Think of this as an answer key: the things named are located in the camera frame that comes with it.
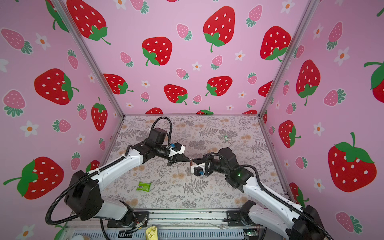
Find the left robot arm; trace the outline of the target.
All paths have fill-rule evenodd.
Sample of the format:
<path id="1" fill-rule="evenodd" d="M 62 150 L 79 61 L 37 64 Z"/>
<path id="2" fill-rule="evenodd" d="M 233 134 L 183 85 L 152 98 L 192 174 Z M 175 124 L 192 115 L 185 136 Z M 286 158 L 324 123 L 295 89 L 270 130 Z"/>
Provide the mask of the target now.
<path id="1" fill-rule="evenodd" d="M 149 136 L 135 145 L 129 145 L 121 157 L 87 173 L 78 171 L 73 174 L 69 187 L 49 207 L 45 217 L 46 224 L 55 226 L 77 218 L 82 221 L 97 218 L 114 220 L 124 227 L 132 225 L 135 221 L 134 210 L 123 201 L 103 199 L 101 192 L 128 171 L 155 157 L 167 160 L 168 166 L 189 163 L 191 159 L 184 154 L 184 145 L 173 144 L 171 141 L 164 144 L 164 140 L 170 140 L 171 136 L 172 131 L 152 125 Z M 65 201 L 74 215 L 54 221 L 52 214 L 61 200 Z"/>

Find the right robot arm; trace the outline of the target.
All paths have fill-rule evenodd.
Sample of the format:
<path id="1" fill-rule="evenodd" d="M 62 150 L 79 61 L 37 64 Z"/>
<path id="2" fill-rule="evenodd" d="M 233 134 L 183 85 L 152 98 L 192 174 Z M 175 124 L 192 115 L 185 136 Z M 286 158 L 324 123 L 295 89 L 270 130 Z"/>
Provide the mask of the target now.
<path id="1" fill-rule="evenodd" d="M 257 200 L 246 207 L 246 220 L 266 227 L 287 240 L 331 240 L 319 213 L 312 206 L 296 204 L 262 184 L 257 169 L 240 165 L 230 148 L 194 159 L 191 172 L 199 176 L 220 173 L 234 189 Z"/>

